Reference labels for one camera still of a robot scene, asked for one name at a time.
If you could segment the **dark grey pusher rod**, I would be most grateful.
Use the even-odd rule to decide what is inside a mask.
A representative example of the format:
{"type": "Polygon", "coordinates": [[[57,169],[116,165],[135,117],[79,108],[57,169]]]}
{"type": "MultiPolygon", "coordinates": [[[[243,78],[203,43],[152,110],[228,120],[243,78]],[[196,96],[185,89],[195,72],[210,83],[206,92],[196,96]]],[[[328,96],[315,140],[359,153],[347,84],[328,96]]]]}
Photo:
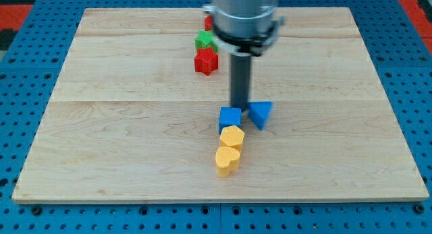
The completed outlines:
{"type": "Polygon", "coordinates": [[[252,57],[230,55],[230,105],[245,111],[248,106],[252,57]]]}

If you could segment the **red block behind arm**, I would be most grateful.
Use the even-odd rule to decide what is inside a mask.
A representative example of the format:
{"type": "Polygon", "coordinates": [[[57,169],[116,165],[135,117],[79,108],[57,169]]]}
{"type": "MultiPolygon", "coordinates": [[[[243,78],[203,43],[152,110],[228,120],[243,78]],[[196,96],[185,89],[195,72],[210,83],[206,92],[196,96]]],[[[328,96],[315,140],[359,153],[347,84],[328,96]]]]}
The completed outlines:
{"type": "Polygon", "coordinates": [[[204,29],[205,31],[211,31],[213,29],[212,16],[206,16],[204,18],[204,29]]]}

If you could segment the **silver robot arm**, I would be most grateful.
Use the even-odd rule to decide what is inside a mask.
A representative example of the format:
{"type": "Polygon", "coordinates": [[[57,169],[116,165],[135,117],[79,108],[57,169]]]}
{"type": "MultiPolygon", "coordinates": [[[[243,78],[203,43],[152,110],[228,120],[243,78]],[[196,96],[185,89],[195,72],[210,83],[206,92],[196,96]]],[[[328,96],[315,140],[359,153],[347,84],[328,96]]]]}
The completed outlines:
{"type": "Polygon", "coordinates": [[[213,41],[229,56],[230,106],[248,108],[252,58],[271,47],[284,24],[274,20],[278,0],[211,0],[203,10],[213,22],[213,41]]]}

